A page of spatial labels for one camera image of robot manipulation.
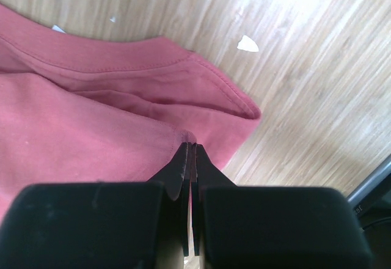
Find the pink polo t shirt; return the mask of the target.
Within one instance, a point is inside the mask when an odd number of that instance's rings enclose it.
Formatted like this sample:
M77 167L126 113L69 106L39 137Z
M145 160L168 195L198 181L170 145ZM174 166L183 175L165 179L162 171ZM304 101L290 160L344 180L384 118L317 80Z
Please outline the pink polo t shirt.
M184 142L223 168L260 119L169 39L86 39L1 7L1 213L34 183L147 180Z

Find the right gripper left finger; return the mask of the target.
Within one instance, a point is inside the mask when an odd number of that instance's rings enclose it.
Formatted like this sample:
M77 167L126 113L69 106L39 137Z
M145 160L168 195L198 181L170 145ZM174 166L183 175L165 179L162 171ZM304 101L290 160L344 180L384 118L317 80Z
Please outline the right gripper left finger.
M41 183L1 223L2 268L183 268L191 145L145 182Z

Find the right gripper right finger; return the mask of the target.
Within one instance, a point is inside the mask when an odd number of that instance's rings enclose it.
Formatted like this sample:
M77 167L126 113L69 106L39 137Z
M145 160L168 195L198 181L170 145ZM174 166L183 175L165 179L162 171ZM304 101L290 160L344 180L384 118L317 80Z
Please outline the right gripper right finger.
M346 198L308 186L238 186L192 147L192 231L202 268L370 268Z

